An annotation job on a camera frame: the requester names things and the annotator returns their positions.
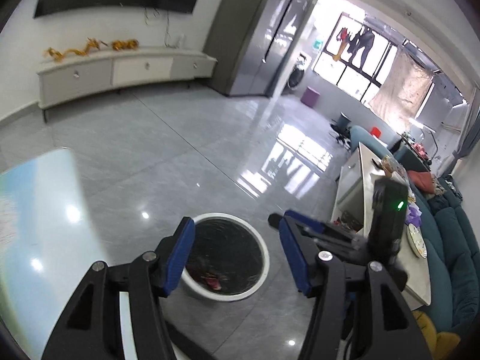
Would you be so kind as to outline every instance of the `red cushion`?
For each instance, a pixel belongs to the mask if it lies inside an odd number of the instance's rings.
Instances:
[[[426,193],[435,193],[435,185],[431,179],[430,172],[415,172],[414,170],[409,170],[407,173],[420,191]]]

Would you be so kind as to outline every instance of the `plate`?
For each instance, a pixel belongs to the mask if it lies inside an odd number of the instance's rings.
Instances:
[[[416,226],[409,224],[407,228],[407,238],[409,239],[410,247],[413,252],[420,258],[427,258],[427,247],[423,241],[422,233],[416,228]]]

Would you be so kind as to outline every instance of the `black pants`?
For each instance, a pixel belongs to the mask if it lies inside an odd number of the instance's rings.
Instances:
[[[365,48],[361,55],[360,70],[362,70],[363,65],[365,64],[365,61],[367,60],[368,53],[370,52],[371,48],[374,46],[374,38],[362,39],[362,36],[358,38],[358,43],[353,48],[352,55],[349,58],[349,62],[350,62],[353,58],[355,58],[355,56],[360,51],[360,49],[362,49],[363,47]]]

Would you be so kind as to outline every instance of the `teal sofa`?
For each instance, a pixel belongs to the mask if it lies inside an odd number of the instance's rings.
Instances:
[[[350,140],[352,152],[362,142],[380,158],[391,155],[360,126],[351,127]],[[406,170],[427,171],[407,147],[394,157]],[[431,304],[421,310],[431,318],[437,331],[451,331],[462,337],[479,312],[480,250],[460,200],[445,180],[439,182],[446,193],[428,201],[410,182],[422,211],[421,232],[430,271]]]

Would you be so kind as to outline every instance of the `screw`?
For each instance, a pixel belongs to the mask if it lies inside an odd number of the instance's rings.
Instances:
[[[146,251],[142,258],[145,260],[145,261],[153,261],[154,259],[157,258],[157,255],[155,254],[154,251]]]
[[[323,250],[318,253],[318,258],[322,261],[330,261],[331,259],[333,259],[333,255],[329,251]]]
[[[372,261],[370,262],[370,269],[375,272],[380,272],[382,270],[382,264],[378,261]]]
[[[97,261],[92,264],[92,269],[95,272],[101,271],[103,268],[105,268],[105,264],[103,263],[103,261]]]

